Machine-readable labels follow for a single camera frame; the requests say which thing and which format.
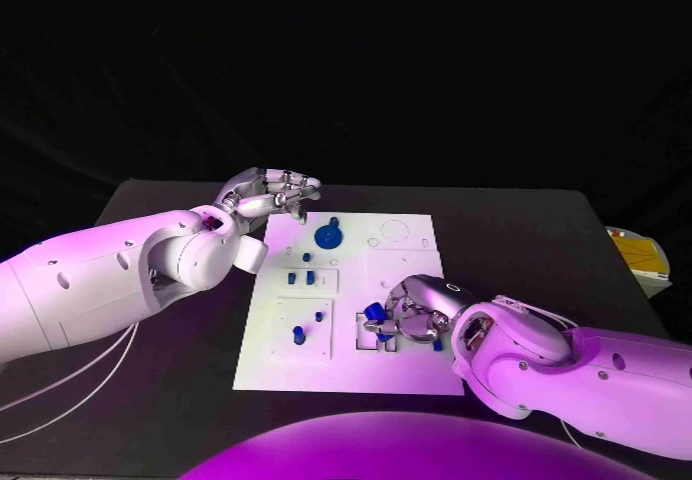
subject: black curtain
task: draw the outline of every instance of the black curtain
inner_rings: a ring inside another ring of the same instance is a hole
[[[663,245],[654,306],[692,341],[684,16],[191,10],[4,27],[2,257],[87,227],[128,178],[256,165],[338,184],[575,189]]]

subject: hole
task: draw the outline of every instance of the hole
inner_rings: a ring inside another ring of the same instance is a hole
[[[122,270],[126,270],[129,268],[129,258],[125,253],[119,252],[115,255],[115,259],[118,260],[119,266],[122,267]]]
[[[61,272],[57,274],[57,283],[64,290],[69,288],[67,276]]]
[[[614,354],[612,354],[612,366],[614,366],[618,370],[624,370],[624,359],[622,359],[622,357],[619,356],[618,353],[614,353]]]

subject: robotic hand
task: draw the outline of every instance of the robotic hand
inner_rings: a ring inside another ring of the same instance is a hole
[[[542,410],[586,435],[692,460],[690,346],[578,327],[503,296],[478,302],[428,275],[393,288],[384,312],[364,323],[374,333],[431,343],[451,332],[452,371],[500,415],[518,420]]]
[[[320,181],[250,168],[211,205],[46,240],[0,264],[0,364],[96,340],[209,290],[230,267],[256,273],[266,245],[247,237],[272,213],[305,222]]]

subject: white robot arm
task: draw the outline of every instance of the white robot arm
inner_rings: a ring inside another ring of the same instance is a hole
[[[692,460],[690,346],[576,327],[503,296],[478,302],[428,275],[400,282],[379,311],[364,328],[380,335],[432,343],[451,333],[452,371],[500,415],[518,420],[542,410],[586,435]]]
[[[250,168],[211,205],[43,241],[0,264],[0,364],[96,340],[213,288],[230,267],[256,273],[266,246],[245,234],[271,213],[304,223],[320,182]]]

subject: small blue piece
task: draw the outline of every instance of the small blue piece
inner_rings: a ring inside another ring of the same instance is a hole
[[[386,312],[384,312],[384,309],[382,308],[382,305],[377,302],[367,305],[363,313],[364,313],[364,318],[367,320],[376,320],[377,321],[377,325],[382,325],[384,323]]]
[[[331,250],[341,244],[343,234],[338,230],[338,220],[331,217],[328,225],[321,226],[314,232],[314,243],[320,248]]]
[[[295,345],[302,345],[305,343],[305,334],[302,333],[302,327],[295,327],[292,329],[292,341]]]

